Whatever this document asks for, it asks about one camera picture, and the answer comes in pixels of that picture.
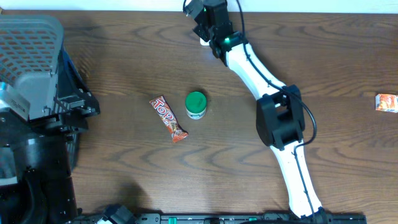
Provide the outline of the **green lid jar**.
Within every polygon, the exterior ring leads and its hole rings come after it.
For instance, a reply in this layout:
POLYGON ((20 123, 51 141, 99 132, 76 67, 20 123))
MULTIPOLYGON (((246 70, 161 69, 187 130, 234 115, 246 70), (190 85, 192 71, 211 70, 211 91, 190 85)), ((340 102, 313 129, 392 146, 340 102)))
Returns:
POLYGON ((201 119, 206 113, 207 99, 206 96, 199 92, 193 91, 189 93, 185 99, 185 108, 187 115, 191 119, 201 119))

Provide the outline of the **red Top chocolate bar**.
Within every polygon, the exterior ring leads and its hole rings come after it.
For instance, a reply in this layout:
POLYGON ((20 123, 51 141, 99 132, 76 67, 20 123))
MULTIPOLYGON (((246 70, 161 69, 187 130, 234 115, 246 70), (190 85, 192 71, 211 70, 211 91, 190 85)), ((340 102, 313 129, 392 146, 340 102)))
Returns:
POLYGON ((173 142, 179 142, 188 137, 188 133, 179 125, 178 120, 163 95, 154 98, 149 103, 161 117, 162 122, 171 134, 173 142))

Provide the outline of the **orange snack packet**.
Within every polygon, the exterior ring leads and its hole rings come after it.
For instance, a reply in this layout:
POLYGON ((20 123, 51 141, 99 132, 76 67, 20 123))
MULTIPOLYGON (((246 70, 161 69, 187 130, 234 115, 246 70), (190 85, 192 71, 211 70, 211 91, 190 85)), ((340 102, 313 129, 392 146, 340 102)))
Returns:
POLYGON ((378 94, 375 97, 376 111, 385 111, 397 113, 397 95, 392 94, 378 94))

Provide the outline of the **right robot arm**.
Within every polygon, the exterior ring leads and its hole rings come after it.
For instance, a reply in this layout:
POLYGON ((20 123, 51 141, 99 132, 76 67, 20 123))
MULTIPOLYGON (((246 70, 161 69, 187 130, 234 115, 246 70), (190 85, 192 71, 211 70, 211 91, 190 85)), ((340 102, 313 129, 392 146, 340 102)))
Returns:
POLYGON ((213 55, 236 73, 256 100, 256 130, 276 156, 297 223, 326 223, 312 185, 304 148, 317 136, 317 122, 297 86, 278 80, 258 59, 246 37, 235 31, 226 0, 184 1, 182 11, 195 22, 194 33, 213 55))

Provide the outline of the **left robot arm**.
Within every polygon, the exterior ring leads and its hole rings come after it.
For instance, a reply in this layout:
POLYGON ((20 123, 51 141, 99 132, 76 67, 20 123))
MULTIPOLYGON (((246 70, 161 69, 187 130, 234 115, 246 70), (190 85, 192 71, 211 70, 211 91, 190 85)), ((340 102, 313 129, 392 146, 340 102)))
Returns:
POLYGON ((10 147, 17 183, 1 188, 4 223, 86 221, 75 202, 69 149, 100 113, 66 50, 58 54, 56 84, 28 81, 21 91, 1 85, 1 145, 10 147))

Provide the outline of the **white barcode scanner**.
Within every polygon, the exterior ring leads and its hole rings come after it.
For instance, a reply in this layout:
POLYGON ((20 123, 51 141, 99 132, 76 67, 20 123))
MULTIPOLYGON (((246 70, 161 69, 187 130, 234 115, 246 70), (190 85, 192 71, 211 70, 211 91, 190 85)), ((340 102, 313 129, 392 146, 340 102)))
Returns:
POLYGON ((200 44, 202 45, 202 46, 209 46, 209 41, 204 41, 203 39, 200 39, 200 44))

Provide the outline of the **grey plastic mesh basket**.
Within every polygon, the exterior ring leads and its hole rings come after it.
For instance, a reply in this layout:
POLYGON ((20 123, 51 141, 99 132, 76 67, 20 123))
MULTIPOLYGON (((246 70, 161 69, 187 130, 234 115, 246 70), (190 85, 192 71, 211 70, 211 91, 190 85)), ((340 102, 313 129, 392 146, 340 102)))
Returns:
MULTIPOLYGON (((1 16, 1 82, 11 85, 30 103, 29 119, 72 109, 57 98, 63 40, 64 29, 52 16, 1 16)), ((52 145, 50 150, 74 154, 78 135, 56 136, 61 145, 52 145)), ((1 178, 17 175, 14 151, 23 141, 1 146, 1 178)))

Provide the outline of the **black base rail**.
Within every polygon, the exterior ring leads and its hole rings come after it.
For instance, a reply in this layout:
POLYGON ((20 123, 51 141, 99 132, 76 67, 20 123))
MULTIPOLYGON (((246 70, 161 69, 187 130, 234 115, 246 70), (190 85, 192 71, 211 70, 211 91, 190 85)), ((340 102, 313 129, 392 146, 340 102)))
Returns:
POLYGON ((134 221, 140 224, 205 224, 220 223, 234 224, 246 222, 266 222, 266 223, 327 223, 327 224, 366 224, 367 219, 364 215, 355 214, 331 214, 318 212, 315 218, 298 218, 293 214, 269 212, 257 215, 176 215, 158 213, 142 213, 133 215, 134 221))

